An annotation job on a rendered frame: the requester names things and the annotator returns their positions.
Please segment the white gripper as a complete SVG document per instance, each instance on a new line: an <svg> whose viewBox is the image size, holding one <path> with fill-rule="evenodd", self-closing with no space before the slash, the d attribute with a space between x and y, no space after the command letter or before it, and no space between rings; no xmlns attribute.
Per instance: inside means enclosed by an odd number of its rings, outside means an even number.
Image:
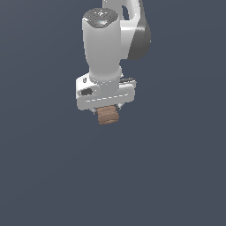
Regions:
<svg viewBox="0 0 226 226"><path fill-rule="evenodd" d="M127 102L132 102L135 96L137 81L133 78L120 79L117 91L102 91L103 84L99 86L93 83L88 76L81 76L75 80L77 107L80 110L89 109L97 114L97 108L117 105L117 110Z"/></svg>

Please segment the brown ribbed wooden object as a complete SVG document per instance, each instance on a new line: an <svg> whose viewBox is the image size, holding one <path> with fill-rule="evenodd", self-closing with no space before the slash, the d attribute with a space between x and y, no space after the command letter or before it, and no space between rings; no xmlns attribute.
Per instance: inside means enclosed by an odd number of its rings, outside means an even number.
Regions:
<svg viewBox="0 0 226 226"><path fill-rule="evenodd" d="M119 119L119 115L114 105L98 108L97 115L99 124L112 124Z"/></svg>

